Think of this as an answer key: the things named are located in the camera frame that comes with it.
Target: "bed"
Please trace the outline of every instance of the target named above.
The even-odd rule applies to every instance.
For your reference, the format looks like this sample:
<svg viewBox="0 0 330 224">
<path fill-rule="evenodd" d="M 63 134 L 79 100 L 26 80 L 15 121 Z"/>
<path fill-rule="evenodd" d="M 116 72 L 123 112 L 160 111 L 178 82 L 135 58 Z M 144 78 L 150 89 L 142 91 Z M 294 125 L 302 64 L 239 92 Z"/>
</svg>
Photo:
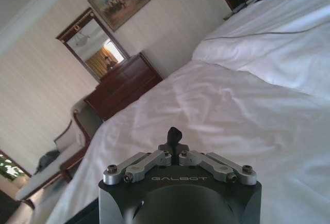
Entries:
<svg viewBox="0 0 330 224">
<path fill-rule="evenodd" d="M 254 167 L 261 223 L 328 223 L 329 21 L 330 0 L 263 0 L 230 18 L 99 128 L 47 223 L 82 210 L 107 165 L 156 150 L 171 126 L 191 150 Z"/>
</svg>

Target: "mirror frame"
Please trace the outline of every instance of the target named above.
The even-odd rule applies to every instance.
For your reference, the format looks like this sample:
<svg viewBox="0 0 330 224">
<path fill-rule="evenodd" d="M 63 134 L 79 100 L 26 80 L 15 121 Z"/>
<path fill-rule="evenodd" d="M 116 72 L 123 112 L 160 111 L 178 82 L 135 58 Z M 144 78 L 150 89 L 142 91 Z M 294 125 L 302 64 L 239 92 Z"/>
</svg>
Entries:
<svg viewBox="0 0 330 224">
<path fill-rule="evenodd" d="M 110 38 L 110 40 L 115 44 L 118 51 L 124 57 L 124 60 L 121 62 L 125 62 L 129 59 L 128 53 L 121 47 L 121 45 L 117 42 L 117 40 L 113 37 L 110 31 L 103 25 L 103 23 L 95 16 L 92 8 L 88 8 L 84 11 L 75 21 L 73 21 L 64 31 L 59 34 L 56 39 L 58 39 L 67 49 L 76 57 L 76 59 L 83 65 L 83 67 L 98 81 L 101 80 L 107 75 L 105 74 L 102 78 L 99 78 L 88 66 L 87 64 L 76 54 L 76 52 L 68 45 L 68 41 L 77 34 L 86 24 L 88 24 L 91 20 L 95 20 L 97 24 L 103 29 L 105 34 Z"/>
</svg>

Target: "wooden dresser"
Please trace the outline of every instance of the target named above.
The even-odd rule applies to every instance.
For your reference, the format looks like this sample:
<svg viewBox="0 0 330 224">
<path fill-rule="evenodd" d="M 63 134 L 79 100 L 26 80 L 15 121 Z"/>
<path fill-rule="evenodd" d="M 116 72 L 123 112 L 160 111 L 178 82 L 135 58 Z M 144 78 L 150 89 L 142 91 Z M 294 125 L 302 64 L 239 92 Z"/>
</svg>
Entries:
<svg viewBox="0 0 330 224">
<path fill-rule="evenodd" d="M 161 81 L 160 75 L 139 53 L 101 78 L 100 84 L 85 101 L 105 121 Z"/>
</svg>

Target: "picture frame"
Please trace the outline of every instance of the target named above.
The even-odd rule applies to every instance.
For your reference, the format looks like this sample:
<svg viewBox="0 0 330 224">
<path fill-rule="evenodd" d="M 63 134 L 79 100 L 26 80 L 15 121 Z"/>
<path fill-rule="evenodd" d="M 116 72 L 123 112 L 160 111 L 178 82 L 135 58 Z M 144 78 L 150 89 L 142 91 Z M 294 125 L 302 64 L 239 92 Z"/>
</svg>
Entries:
<svg viewBox="0 0 330 224">
<path fill-rule="evenodd" d="M 117 30 L 150 0 L 88 0 L 93 9 L 109 25 Z"/>
</svg>

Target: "silver clamp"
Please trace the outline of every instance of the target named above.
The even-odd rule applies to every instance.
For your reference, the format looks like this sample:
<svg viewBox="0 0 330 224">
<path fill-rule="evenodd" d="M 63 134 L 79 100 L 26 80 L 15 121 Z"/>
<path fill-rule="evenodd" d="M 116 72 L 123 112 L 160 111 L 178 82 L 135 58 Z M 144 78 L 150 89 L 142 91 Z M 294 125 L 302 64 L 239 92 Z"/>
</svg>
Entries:
<svg viewBox="0 0 330 224">
<path fill-rule="evenodd" d="M 252 166 L 240 166 L 216 153 L 207 153 L 207 157 L 226 166 L 230 166 L 235 174 L 238 176 L 238 181 L 245 185 L 255 185 L 257 183 L 257 173 L 253 170 Z"/>
<path fill-rule="evenodd" d="M 124 182 L 134 183 L 143 180 L 145 174 L 154 166 L 171 165 L 171 157 L 172 155 L 168 151 L 156 150 L 139 163 L 128 166 L 124 175 Z"/>
<path fill-rule="evenodd" d="M 137 153 L 119 165 L 109 165 L 107 170 L 103 172 L 103 182 L 107 185 L 115 185 L 120 183 L 123 175 L 125 174 L 126 167 L 139 162 L 147 156 L 147 153 Z"/>
<path fill-rule="evenodd" d="M 239 182 L 244 185 L 257 183 L 257 174 L 251 166 L 241 167 L 215 153 L 204 155 L 196 151 L 183 151 L 179 155 L 179 164 L 182 166 L 199 165 L 212 173 L 216 180 L 225 183 L 235 182 L 237 177 Z"/>
</svg>

